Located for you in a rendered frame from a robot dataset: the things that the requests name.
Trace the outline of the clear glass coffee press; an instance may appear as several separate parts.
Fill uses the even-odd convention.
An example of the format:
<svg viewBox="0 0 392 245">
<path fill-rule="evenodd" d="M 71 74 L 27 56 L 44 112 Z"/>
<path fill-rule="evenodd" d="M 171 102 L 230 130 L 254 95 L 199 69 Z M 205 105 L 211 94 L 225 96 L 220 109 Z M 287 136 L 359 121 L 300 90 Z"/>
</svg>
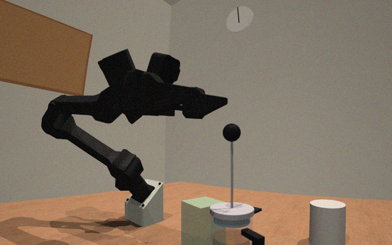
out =
<svg viewBox="0 0 392 245">
<path fill-rule="evenodd" d="M 233 141 L 241 130 L 236 124 L 227 124 L 224 138 L 231 141 L 231 202 L 221 202 L 210 206 L 211 245 L 265 245 L 265 237 L 252 230 L 253 206 L 233 202 Z"/>
</svg>

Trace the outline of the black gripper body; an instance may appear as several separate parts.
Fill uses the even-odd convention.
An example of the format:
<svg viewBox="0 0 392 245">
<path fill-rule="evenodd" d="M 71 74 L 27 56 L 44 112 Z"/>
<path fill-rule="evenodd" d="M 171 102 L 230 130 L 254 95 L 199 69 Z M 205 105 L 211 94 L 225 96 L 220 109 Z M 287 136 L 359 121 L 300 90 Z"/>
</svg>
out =
<svg viewBox="0 0 392 245">
<path fill-rule="evenodd" d="M 175 110 L 182 111 L 185 118 L 194 118 L 195 99 L 166 110 L 157 115 L 142 114 L 141 106 L 141 85 L 144 71 L 134 69 L 127 71 L 123 77 L 121 107 L 125 114 L 142 116 L 175 116 Z"/>
</svg>

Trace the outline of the pale green block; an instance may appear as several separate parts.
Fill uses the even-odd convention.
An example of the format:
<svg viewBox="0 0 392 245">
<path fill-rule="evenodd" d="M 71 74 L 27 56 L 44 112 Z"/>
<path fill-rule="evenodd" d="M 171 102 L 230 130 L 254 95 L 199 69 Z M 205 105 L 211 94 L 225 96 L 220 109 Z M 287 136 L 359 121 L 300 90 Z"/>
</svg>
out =
<svg viewBox="0 0 392 245">
<path fill-rule="evenodd" d="M 181 201 L 181 245 L 211 245 L 210 206 L 221 202 L 206 196 Z"/>
</svg>

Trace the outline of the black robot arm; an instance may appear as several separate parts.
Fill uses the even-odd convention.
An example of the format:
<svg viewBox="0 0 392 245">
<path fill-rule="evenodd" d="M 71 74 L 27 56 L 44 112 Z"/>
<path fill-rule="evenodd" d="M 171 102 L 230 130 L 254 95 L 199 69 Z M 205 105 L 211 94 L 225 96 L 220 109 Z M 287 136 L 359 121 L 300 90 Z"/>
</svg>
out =
<svg viewBox="0 0 392 245">
<path fill-rule="evenodd" d="M 42 129 L 54 138 L 67 139 L 80 149 L 104 163 L 115 178 L 115 187 L 130 191 L 132 199 L 143 203 L 155 189 L 141 177 L 141 160 L 126 149 L 115 151 L 79 128 L 72 114 L 92 116 L 94 120 L 110 124 L 122 113 L 133 124 L 142 115 L 125 114 L 121 107 L 123 77 L 136 69 L 128 49 L 105 57 L 98 62 L 109 87 L 95 96 L 61 95 L 48 104 L 42 117 Z M 167 54 L 153 53 L 147 72 L 159 75 L 168 84 L 177 81 L 180 61 Z"/>
</svg>

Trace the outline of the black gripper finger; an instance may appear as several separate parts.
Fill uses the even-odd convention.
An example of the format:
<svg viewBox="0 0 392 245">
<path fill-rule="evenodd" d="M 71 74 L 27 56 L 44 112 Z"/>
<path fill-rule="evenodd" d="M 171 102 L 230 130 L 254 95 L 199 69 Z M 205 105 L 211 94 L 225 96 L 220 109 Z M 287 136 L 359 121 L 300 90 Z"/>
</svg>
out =
<svg viewBox="0 0 392 245">
<path fill-rule="evenodd" d="M 194 118 L 203 118 L 228 103 L 228 99 L 225 97 L 207 95 L 203 89 L 197 89 L 199 92 L 198 97 L 195 98 Z"/>
<path fill-rule="evenodd" d="M 141 85 L 142 114 L 157 115 L 198 97 L 199 90 L 165 83 L 159 75 L 144 71 Z"/>
</svg>

